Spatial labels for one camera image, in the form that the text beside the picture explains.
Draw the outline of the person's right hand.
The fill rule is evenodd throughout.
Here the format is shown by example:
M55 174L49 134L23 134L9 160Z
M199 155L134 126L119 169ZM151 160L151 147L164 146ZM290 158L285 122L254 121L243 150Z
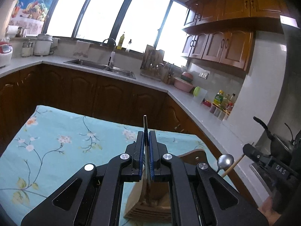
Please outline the person's right hand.
M281 214L277 213L272 208L272 197L269 196L263 204L261 204L260 207L258 207L258 210L267 218L269 225L274 225L275 222L281 217Z

